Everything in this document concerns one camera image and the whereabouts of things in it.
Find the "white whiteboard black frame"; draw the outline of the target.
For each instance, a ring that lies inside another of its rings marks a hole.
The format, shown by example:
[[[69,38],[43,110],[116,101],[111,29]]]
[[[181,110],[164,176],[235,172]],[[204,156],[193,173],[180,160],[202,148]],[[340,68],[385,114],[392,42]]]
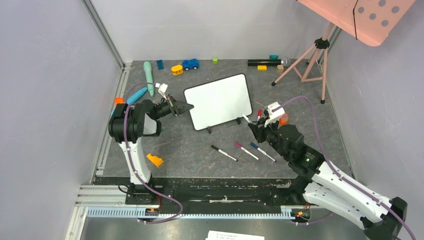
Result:
[[[241,118],[253,113],[247,77],[239,73],[188,87],[183,91],[188,104],[193,128],[207,130],[230,121],[241,123]]]

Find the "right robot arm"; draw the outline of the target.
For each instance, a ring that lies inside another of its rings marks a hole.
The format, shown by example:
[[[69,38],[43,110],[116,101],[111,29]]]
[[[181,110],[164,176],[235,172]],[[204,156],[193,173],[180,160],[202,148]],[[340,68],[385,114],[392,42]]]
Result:
[[[408,204],[389,198],[356,181],[304,142],[292,124],[248,124],[258,143],[267,142],[298,175],[289,188],[289,199],[304,201],[344,217],[370,240],[395,240],[406,220]]]

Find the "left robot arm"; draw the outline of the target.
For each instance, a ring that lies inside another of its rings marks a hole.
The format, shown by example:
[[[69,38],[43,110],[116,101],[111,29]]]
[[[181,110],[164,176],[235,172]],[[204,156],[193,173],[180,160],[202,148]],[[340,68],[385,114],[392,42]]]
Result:
[[[160,118],[175,117],[190,111],[194,105],[167,95],[159,103],[146,99],[139,103],[118,103],[108,122],[108,133],[121,147],[130,172],[128,194],[138,196],[145,204],[153,203],[157,190],[152,186],[152,173],[143,152],[143,137],[158,137],[162,132]]]

